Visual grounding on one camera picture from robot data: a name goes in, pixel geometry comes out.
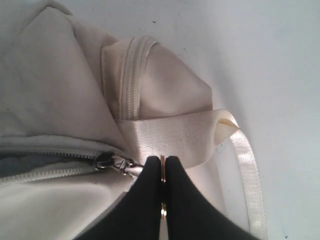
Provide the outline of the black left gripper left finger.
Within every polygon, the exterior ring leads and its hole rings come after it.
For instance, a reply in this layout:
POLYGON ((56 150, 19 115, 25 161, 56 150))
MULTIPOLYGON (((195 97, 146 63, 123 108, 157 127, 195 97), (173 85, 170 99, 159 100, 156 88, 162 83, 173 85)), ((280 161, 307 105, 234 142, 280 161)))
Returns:
POLYGON ((139 177, 107 216, 78 240, 158 240, 161 222, 161 161, 147 158, 139 177))

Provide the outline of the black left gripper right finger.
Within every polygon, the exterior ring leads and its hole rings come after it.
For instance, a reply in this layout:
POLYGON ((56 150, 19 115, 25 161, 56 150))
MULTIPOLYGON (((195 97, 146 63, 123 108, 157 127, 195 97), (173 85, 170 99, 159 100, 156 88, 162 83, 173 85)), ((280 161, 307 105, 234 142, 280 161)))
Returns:
POLYGON ((176 156, 164 163, 166 221, 170 240, 225 240, 223 216, 199 192, 176 156))

